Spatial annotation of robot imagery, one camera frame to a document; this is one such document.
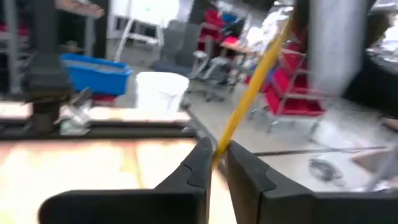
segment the wooden table surface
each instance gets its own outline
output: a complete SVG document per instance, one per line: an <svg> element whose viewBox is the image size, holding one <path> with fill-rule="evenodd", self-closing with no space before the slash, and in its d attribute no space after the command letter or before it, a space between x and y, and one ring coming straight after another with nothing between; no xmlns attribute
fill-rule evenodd
<svg viewBox="0 0 398 224"><path fill-rule="evenodd" d="M220 46L229 49L229 50L233 50L235 52L241 53L241 54L246 54L246 55L252 55L254 54L254 51L252 48L250 47L243 47L239 44L235 44L235 43L229 43L229 42L222 42L220 44Z"/></svg>
<svg viewBox="0 0 398 224"><path fill-rule="evenodd" d="M61 108L61 114L68 114L67 107ZM0 101L0 118L27 118L31 114L31 104ZM93 120L111 121L189 121L186 112L159 114L141 111L134 108L110 108L95 106L89 110Z"/></svg>
<svg viewBox="0 0 398 224"><path fill-rule="evenodd" d="M93 108L93 119L187 120L145 117L139 110ZM24 117L29 105L0 104L0 118ZM41 203L73 189L151 189L195 146L192 139L0 142L0 223L36 224ZM236 223L228 185L218 171L211 183L209 223Z"/></svg>

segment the white bucket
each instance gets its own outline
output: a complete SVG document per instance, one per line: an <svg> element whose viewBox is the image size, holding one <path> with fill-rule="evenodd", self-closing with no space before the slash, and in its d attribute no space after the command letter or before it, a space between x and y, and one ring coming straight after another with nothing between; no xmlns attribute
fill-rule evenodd
<svg viewBox="0 0 398 224"><path fill-rule="evenodd" d="M176 113L189 79L169 72L141 72L136 78L136 108L153 113Z"/></svg>

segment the concrete floor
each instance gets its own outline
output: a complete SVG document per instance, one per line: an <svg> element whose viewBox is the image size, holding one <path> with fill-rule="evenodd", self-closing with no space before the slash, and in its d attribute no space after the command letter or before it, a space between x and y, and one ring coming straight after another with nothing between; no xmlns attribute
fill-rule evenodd
<svg viewBox="0 0 398 224"><path fill-rule="evenodd" d="M108 46L109 59L113 58L115 42ZM131 65L134 74L129 80L127 93L117 100L119 106L134 107L135 83L139 72L148 71L148 65L157 60L149 52L133 50L126 47L121 60ZM209 132L219 138L223 128L245 90L244 85L238 85L233 94L224 102L205 102L203 95L195 93L186 95L192 105L193 114L207 127ZM264 99L259 106L266 105ZM370 173L351 162L351 157L363 151L374 151L389 147L385 130L377 121L378 114L366 111L347 102L336 100L330 107L313 141L308 140L310 127L314 120L291 119L281 121L274 126L270 134L266 133L270 117L266 111L255 114L252 120L245 119L236 130L233 140L240 143L251 152L263 154L264 162L283 173L287 177L315 191L340 191L354 189L365 184ZM328 154L335 159L336 166L342 171L346 186L338 187L324 183L314 178L308 171L310 159Z"/></svg>

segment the blue bin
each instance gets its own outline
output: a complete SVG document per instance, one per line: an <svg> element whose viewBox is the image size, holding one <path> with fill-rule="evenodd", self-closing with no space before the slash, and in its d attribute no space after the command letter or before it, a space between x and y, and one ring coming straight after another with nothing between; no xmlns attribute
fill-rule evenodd
<svg viewBox="0 0 398 224"><path fill-rule="evenodd" d="M88 87L97 94L119 96L126 92L126 83L132 73L126 63L77 54L63 54L61 61L67 67L76 91Z"/></svg>

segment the whiteboard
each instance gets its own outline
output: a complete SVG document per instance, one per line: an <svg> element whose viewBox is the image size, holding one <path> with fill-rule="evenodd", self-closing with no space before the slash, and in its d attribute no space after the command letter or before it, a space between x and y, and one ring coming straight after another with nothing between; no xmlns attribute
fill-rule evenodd
<svg viewBox="0 0 398 224"><path fill-rule="evenodd" d="M163 25L167 7L162 0L113 0L112 12L116 17L133 18L155 25Z"/></svg>

